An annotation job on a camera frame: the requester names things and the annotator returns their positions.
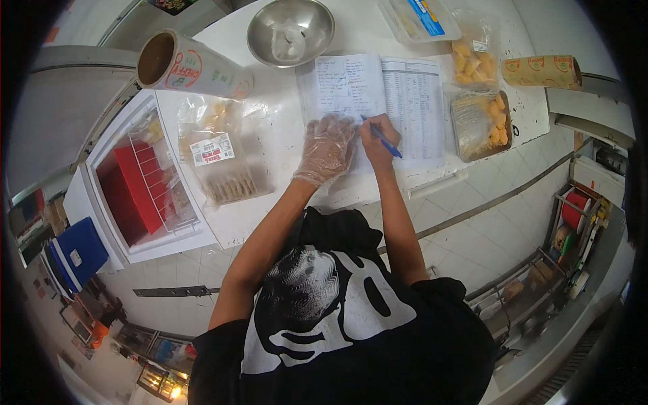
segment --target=black t-shirt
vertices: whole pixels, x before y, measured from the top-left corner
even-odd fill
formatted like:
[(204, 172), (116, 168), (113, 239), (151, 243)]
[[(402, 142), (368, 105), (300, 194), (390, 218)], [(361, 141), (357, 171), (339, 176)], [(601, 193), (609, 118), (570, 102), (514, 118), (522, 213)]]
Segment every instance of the black t-shirt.
[(405, 286), (376, 252), (380, 232), (343, 213), (309, 208), (250, 320), (194, 339), (190, 405), (480, 401), (496, 346), (463, 284)]

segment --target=stainless steel bowl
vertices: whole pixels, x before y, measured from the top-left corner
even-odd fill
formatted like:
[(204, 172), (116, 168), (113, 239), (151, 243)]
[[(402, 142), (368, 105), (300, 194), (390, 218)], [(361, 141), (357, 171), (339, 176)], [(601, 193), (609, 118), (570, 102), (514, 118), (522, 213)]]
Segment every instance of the stainless steel bowl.
[[(272, 34), (277, 25), (295, 21), (306, 40), (306, 52), (296, 62), (281, 62), (272, 55)], [(275, 0), (262, 8), (248, 27), (248, 48), (260, 62), (274, 67), (306, 64), (329, 47), (335, 20), (325, 5), (316, 0)]]

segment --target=white tiled floor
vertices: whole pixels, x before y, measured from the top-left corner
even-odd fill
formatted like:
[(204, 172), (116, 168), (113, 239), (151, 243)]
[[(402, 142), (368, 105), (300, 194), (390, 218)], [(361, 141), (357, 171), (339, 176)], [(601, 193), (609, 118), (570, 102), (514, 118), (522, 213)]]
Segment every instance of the white tiled floor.
[[(543, 135), (469, 168), (469, 178), (406, 203), (416, 232), (491, 201), (531, 180), (573, 150), (573, 132), (554, 127)], [(510, 270), (544, 240), (551, 195), (565, 184), (566, 162), (506, 202), (419, 241), (427, 266), (454, 277), (469, 292)], [(361, 209), (371, 227), (382, 230), (380, 202)], [(240, 248), (212, 246), (129, 266), (101, 279), (120, 297), (128, 320), (189, 336), (207, 330), (212, 297), (137, 297), (133, 289), (206, 285), (219, 287)]]

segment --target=chest freezer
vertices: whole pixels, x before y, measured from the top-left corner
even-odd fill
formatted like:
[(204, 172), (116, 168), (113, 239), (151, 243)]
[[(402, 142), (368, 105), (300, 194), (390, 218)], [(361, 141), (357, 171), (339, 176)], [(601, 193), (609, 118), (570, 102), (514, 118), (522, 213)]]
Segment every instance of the chest freezer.
[(218, 243), (157, 111), (153, 91), (136, 94), (79, 164), (65, 195), (70, 224), (90, 217), (108, 252), (101, 271)]

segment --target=red bucket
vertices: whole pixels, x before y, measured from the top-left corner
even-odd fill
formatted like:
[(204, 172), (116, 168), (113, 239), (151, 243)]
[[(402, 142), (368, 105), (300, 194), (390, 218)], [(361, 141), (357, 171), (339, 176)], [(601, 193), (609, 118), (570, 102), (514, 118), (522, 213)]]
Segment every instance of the red bucket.
[[(580, 194), (576, 194), (575, 191), (567, 194), (567, 201), (574, 204), (583, 211), (589, 210), (592, 206), (592, 199), (583, 197)], [(580, 234), (585, 228), (585, 216), (580, 212), (576, 211), (574, 208), (570, 207), (567, 204), (562, 205), (562, 218), (567, 222), (572, 228), (576, 229), (576, 233)]]

